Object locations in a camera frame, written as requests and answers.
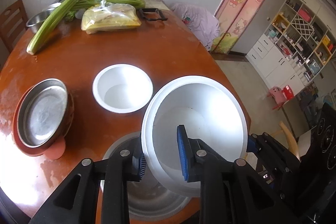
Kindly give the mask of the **brown slatted wooden chair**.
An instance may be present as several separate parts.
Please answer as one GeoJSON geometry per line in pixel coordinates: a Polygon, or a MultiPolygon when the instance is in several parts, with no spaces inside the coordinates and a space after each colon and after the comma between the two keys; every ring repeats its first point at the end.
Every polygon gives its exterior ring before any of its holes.
{"type": "Polygon", "coordinates": [[[27,30],[28,17],[22,0],[17,0],[1,13],[1,40],[9,53],[13,51],[13,42],[23,30],[27,30]]]}

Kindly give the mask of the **pink clothes on chair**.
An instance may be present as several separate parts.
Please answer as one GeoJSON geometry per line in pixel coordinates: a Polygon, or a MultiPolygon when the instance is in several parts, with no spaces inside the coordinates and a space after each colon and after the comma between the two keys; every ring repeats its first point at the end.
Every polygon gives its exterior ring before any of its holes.
{"type": "Polygon", "coordinates": [[[197,37],[205,49],[210,51],[213,41],[221,34],[217,18],[205,8],[195,5],[176,3],[171,10],[197,37]]]}

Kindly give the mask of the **white shelf cabinet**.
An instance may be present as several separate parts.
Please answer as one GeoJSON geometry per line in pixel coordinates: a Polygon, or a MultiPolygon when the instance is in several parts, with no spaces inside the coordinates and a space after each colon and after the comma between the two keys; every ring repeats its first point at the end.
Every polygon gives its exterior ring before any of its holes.
{"type": "Polygon", "coordinates": [[[335,13],[322,0],[286,0],[247,59],[268,88],[307,87],[335,55],[335,13]]]}

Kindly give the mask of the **pink toy stool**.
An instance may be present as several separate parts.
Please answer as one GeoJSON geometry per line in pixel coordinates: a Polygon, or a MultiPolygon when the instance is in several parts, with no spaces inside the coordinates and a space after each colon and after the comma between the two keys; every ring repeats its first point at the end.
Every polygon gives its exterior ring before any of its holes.
{"type": "Polygon", "coordinates": [[[284,88],[275,86],[269,89],[266,96],[274,99],[276,106],[272,109],[278,110],[284,105],[284,103],[294,98],[294,92],[289,85],[286,85],[284,88]]]}

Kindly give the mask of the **yellow shell-shaped plate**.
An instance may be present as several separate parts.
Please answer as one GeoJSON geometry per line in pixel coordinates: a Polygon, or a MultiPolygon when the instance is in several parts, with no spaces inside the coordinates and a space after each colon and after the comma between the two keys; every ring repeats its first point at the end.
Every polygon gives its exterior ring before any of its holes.
{"type": "Polygon", "coordinates": [[[72,121],[74,119],[74,110],[75,110],[74,98],[72,94],[69,93],[68,94],[68,109],[66,113],[66,122],[65,122],[63,133],[62,133],[64,137],[66,137],[66,135],[68,134],[70,130],[72,121]]]}

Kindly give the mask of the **large steel bowl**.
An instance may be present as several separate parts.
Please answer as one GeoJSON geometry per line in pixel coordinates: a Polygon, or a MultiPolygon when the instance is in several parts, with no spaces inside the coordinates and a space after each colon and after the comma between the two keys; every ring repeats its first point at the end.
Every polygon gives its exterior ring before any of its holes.
{"type": "Polygon", "coordinates": [[[197,215],[196,200],[176,194],[146,169],[140,182],[127,182],[131,223],[183,223],[197,215]]]}

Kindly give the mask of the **long celery bunch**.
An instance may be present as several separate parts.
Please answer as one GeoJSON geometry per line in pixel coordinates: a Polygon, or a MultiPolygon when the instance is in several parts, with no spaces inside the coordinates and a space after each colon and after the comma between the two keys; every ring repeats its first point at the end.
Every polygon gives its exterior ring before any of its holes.
{"type": "Polygon", "coordinates": [[[37,53],[46,43],[51,32],[61,22],[64,16],[78,3],[80,0],[64,0],[43,22],[37,33],[29,42],[26,52],[30,55],[37,53]]]}

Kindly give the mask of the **red noodle cup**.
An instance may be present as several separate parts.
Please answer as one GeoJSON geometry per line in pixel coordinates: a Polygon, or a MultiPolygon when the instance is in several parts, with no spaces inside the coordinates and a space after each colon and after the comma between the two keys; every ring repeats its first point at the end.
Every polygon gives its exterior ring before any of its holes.
{"type": "Polygon", "coordinates": [[[126,114],[145,106],[153,95],[153,83],[142,69],[115,64],[94,78],[92,92],[96,102],[109,112],[126,114]]]}
{"type": "Polygon", "coordinates": [[[177,127],[201,139],[227,161],[245,156],[247,122],[237,99],[217,81],[184,76],[165,84],[148,105],[141,128],[147,166],[166,189],[187,197],[200,195],[199,182],[183,178],[177,127]]]}

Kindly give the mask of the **yellow noodles plastic bag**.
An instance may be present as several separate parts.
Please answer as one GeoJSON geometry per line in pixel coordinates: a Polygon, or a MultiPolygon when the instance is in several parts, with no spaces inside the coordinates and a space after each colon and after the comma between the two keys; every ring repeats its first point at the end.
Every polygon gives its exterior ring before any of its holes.
{"type": "Polygon", "coordinates": [[[140,25],[141,21],[132,5],[107,1],[86,10],[81,19],[81,30],[87,34],[134,29],[140,25]]]}

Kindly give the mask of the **steel pan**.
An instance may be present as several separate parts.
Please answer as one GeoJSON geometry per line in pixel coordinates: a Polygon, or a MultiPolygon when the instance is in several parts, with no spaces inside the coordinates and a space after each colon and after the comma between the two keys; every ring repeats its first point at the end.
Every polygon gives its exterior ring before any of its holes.
{"type": "Polygon", "coordinates": [[[23,97],[17,131],[29,148],[46,149],[60,136],[68,109],[68,90],[59,79],[45,79],[23,97]]]}

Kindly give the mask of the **small steel bowl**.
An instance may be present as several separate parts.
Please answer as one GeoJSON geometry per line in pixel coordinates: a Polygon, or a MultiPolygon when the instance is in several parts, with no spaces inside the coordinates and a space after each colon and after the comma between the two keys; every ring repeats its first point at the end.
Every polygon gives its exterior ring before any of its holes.
{"type": "Polygon", "coordinates": [[[26,27],[31,30],[33,34],[36,34],[45,20],[52,14],[55,8],[46,9],[37,15],[34,15],[26,22],[26,27]]]}

